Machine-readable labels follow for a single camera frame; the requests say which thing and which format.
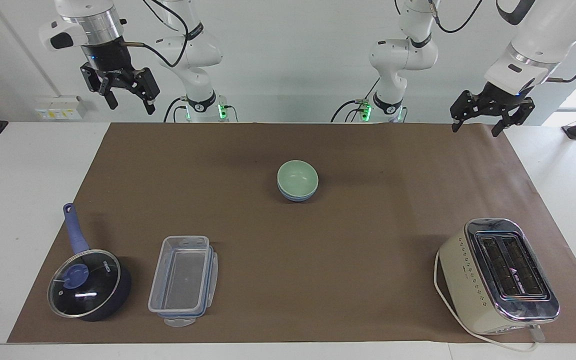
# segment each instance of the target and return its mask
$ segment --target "saucepan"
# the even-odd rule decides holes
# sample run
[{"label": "saucepan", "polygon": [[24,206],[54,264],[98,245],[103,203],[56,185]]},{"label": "saucepan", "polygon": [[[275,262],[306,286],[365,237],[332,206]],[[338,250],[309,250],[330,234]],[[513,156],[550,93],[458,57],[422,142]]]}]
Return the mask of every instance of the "saucepan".
[{"label": "saucepan", "polygon": [[75,253],[52,276],[50,309],[60,317],[100,321],[128,298],[131,275],[109,251],[90,249],[80,229],[75,205],[63,207],[70,246]]}]

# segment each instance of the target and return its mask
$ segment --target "white wall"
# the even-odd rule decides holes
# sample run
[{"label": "white wall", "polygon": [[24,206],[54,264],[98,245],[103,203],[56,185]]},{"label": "white wall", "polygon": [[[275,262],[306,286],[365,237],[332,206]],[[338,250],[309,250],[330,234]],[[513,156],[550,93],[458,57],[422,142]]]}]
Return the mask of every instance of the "white wall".
[{"label": "white wall", "polygon": [[[119,15],[128,20],[126,40],[153,43],[173,34],[140,0],[115,3]],[[460,25],[476,3],[444,0],[439,10],[444,27]],[[222,64],[208,71],[242,121],[329,121],[338,105],[363,97],[377,79],[368,62],[372,43],[402,36],[392,0],[196,0],[196,5],[225,55]],[[121,90],[115,91],[119,107],[111,111],[84,84],[78,69],[85,58],[79,48],[49,52],[39,43],[39,26],[56,16],[52,0],[0,0],[3,119],[32,121],[34,98],[58,92],[82,96],[89,109],[86,121],[161,121],[170,100],[184,93],[179,80],[160,68],[151,53],[134,48],[135,67],[150,67],[161,88],[157,111],[147,116],[141,101]],[[436,66],[406,72],[408,121],[450,122],[450,105],[464,89],[482,89],[483,74],[514,33],[491,0],[461,32],[445,34],[435,29],[433,37],[440,49]],[[576,46],[557,75],[574,71]],[[535,89],[537,109],[528,123],[541,124],[575,87],[545,84]]]}]

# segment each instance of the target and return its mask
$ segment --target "toaster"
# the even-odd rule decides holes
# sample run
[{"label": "toaster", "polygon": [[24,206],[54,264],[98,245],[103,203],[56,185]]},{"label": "toaster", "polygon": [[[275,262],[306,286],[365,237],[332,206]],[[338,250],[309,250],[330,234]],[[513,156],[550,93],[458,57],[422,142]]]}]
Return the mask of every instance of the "toaster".
[{"label": "toaster", "polygon": [[469,221],[442,244],[438,257],[455,312],[473,333],[538,328],[560,314],[533,249],[509,219]]}]

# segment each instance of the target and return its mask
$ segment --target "bowl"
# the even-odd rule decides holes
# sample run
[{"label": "bowl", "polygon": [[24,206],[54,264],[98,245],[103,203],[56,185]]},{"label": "bowl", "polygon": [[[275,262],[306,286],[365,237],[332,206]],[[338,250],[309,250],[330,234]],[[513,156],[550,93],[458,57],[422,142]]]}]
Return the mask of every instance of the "bowl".
[{"label": "bowl", "polygon": [[277,187],[281,194],[295,203],[306,201],[315,194],[320,178],[308,162],[290,160],[277,171]]}]

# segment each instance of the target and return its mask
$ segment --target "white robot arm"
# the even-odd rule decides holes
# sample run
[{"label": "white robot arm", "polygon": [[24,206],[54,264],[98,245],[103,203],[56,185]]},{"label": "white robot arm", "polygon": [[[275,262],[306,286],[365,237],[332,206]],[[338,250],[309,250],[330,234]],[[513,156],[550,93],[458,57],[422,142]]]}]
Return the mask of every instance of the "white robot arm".
[{"label": "white robot arm", "polygon": [[535,108],[526,95],[549,79],[576,43],[576,0],[515,0],[512,11],[499,2],[499,14],[518,25],[517,35],[484,75],[483,91],[462,92],[450,108],[453,132],[477,116],[502,116],[492,130],[495,137],[511,125],[523,124]]},{"label": "white robot arm", "polygon": [[437,62],[439,50],[431,35],[433,22],[428,0],[406,0],[399,24],[407,38],[386,39],[372,46],[370,64],[380,80],[376,91],[368,95],[370,119],[381,123],[397,121],[408,86],[399,72],[430,69]]},{"label": "white robot arm", "polygon": [[[169,66],[159,63],[179,77],[185,88],[185,101],[188,103],[187,120],[199,123],[227,122],[226,98],[213,88],[210,76],[203,68],[222,62],[224,55],[217,39],[206,32],[195,10],[197,0],[161,0],[164,6],[184,19],[188,28],[187,47],[181,61]],[[168,11],[159,11],[160,18],[174,30],[184,29],[183,24]],[[158,39],[154,48],[171,59],[179,54],[184,44],[183,36]]]},{"label": "white robot arm", "polygon": [[54,2],[61,19],[39,29],[42,44],[51,51],[80,46],[87,57],[80,71],[91,92],[104,96],[110,109],[115,109],[112,88],[126,89],[152,114],[160,89],[149,68],[133,67],[122,36],[126,20],[119,18],[112,0]]}]

